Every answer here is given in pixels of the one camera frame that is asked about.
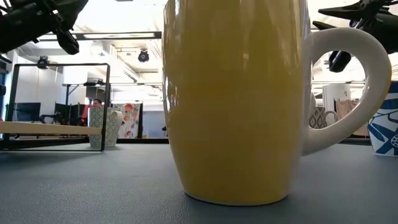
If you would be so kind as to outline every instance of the gray table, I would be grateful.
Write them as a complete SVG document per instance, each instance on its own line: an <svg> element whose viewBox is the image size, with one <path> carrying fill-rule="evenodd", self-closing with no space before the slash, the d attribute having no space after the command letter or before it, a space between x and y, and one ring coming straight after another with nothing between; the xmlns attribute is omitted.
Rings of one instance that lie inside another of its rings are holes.
<svg viewBox="0 0 398 224"><path fill-rule="evenodd" d="M168 145L0 154L0 223L396 223L397 173L395 158L335 145L301 159L285 200L224 207L184 194Z"/></svg>

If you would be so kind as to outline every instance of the yellow mug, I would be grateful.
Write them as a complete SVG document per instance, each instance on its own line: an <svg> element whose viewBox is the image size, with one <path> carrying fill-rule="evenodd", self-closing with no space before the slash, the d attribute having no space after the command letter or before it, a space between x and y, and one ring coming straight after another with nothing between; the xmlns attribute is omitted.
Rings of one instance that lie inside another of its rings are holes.
<svg viewBox="0 0 398 224"><path fill-rule="evenodd" d="M263 205L289 191L299 155L343 140L381 105L391 82L383 46L352 28L311 33L306 0L170 0L164 99L186 193L223 205ZM312 64L332 50L361 61L358 106L308 127Z"/></svg>

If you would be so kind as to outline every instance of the blue patterned mug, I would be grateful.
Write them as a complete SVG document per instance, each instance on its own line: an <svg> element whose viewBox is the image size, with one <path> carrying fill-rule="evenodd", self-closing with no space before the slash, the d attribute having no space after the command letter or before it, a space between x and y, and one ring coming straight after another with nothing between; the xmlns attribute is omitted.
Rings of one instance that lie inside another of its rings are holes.
<svg viewBox="0 0 398 224"><path fill-rule="evenodd" d="M398 156L398 82L392 81L386 99L368 123L374 153Z"/></svg>

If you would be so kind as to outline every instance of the table surface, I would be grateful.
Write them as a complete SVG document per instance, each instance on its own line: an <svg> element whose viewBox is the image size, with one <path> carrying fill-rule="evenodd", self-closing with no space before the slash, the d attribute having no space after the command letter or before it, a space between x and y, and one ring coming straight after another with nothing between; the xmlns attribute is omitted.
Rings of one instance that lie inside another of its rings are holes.
<svg viewBox="0 0 398 224"><path fill-rule="evenodd" d="M368 146L335 145L301 158L285 200L226 207L184 194L169 145L0 153L0 223L396 223L396 171Z"/></svg>

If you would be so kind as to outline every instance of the wooden plank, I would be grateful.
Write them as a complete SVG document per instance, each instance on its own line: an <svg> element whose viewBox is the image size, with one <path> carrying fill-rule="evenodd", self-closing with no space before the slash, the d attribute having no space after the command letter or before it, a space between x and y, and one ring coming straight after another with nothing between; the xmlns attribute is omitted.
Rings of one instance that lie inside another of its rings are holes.
<svg viewBox="0 0 398 224"><path fill-rule="evenodd" d="M101 128L0 121L0 133L13 134L101 134Z"/></svg>

